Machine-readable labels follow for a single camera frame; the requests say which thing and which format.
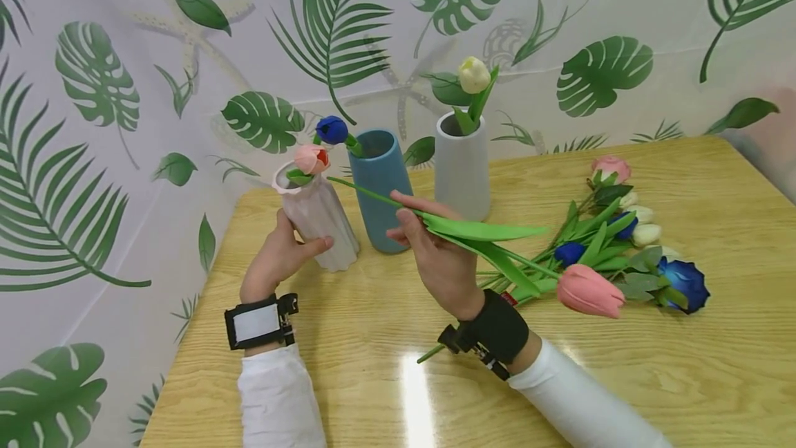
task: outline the vase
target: vase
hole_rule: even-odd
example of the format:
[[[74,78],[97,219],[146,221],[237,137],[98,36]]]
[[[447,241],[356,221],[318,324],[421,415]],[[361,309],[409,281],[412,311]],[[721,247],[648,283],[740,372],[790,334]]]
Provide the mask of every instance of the vase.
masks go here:
[[[282,196],[282,208],[305,241],[319,237],[331,237],[331,249],[315,257],[321,268],[336,272],[347,270],[357,260],[359,243],[354,237],[340,198],[321,175],[316,175],[306,185],[297,186],[287,177],[293,163],[282,166],[274,174],[272,187]]]
[[[434,137],[434,198],[467,221],[489,214],[489,157],[484,118],[470,135],[462,135],[454,113],[437,121]]]
[[[396,135],[389,130],[373,129],[357,135],[357,140],[362,145],[365,158],[357,158],[349,150],[353,182],[382,196],[389,196],[393,190],[412,195],[412,184]],[[357,191],[357,200],[368,239],[374,248],[383,253],[399,253],[408,249],[387,237],[388,229],[399,226],[396,207],[360,191]]]

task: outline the black wrist strap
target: black wrist strap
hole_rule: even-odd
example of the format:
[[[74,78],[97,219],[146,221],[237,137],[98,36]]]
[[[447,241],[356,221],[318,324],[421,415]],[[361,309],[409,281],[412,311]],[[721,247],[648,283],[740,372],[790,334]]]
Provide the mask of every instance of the black wrist strap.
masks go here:
[[[438,342],[452,353],[473,351],[498,377],[508,379],[501,364],[512,364],[528,342],[528,324],[515,308],[496,292],[484,290],[486,301],[472,321],[460,321],[459,328],[447,326]]]

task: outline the pink tulip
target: pink tulip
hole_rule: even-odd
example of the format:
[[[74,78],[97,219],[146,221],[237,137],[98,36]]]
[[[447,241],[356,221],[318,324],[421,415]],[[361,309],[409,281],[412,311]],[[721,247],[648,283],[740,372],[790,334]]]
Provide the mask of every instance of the pink tulip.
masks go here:
[[[329,167],[329,153],[321,145],[304,144],[296,148],[296,167],[307,175],[318,175]]]
[[[608,185],[619,185],[630,178],[630,165],[622,158],[617,158],[617,156],[602,156],[602,158],[597,158],[591,162],[591,170],[595,172],[595,174],[597,170],[599,170],[602,176],[601,181],[603,182],[608,180],[611,174],[616,174],[613,184]]]
[[[625,295],[586,265],[570,265],[556,286],[558,301],[570,310],[597,317],[619,318]]]

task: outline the hand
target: hand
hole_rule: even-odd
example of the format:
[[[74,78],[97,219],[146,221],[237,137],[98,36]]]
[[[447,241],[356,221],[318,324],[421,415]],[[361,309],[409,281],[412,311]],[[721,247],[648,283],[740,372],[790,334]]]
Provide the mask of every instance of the hand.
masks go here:
[[[424,198],[398,191],[392,191],[390,197],[415,210],[461,219],[446,206]],[[399,209],[396,216],[401,226],[389,229],[387,237],[412,247],[420,279],[431,296],[457,320],[475,319],[484,306],[484,291],[475,283],[477,256],[431,234],[420,218],[406,208]]]
[[[246,271],[240,287],[241,303],[254,303],[270,297],[283,280],[334,244],[331,237],[299,243],[294,231],[295,227],[287,214],[279,210],[276,213],[276,228],[265,238],[263,247]]]

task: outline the white tulip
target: white tulip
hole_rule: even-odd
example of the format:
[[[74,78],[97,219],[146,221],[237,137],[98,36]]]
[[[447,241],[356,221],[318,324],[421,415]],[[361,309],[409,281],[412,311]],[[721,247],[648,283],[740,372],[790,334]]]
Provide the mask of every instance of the white tulip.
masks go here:
[[[636,218],[638,218],[639,225],[652,223],[652,218],[655,216],[655,213],[652,211],[651,207],[638,206],[638,204],[625,208],[625,211],[636,212]]]
[[[619,209],[627,211],[627,208],[633,206],[635,203],[638,202],[638,194],[631,191],[622,196],[621,200],[619,200]]]
[[[486,64],[477,57],[470,56],[459,66],[459,85],[467,93],[480,93],[491,81]]]
[[[654,223],[637,225],[633,229],[633,244],[636,248],[646,248],[661,238],[661,226]]]

